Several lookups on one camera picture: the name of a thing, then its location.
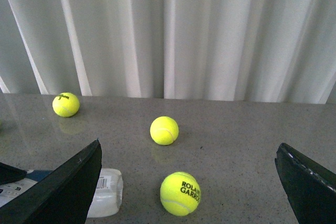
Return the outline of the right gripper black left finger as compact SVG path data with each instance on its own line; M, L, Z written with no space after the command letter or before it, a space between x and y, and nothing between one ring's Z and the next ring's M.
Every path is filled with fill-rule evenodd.
M1 223L85 223L101 171L98 140L1 207Z

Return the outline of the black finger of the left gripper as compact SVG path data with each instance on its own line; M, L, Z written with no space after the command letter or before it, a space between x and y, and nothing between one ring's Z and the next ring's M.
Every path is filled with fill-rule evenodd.
M26 177L27 172L25 170L0 163L0 184L9 184L22 180Z

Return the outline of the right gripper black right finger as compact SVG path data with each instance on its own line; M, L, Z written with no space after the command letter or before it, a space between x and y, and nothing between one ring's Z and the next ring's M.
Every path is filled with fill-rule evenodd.
M335 174L286 143L275 166L299 223L335 223Z

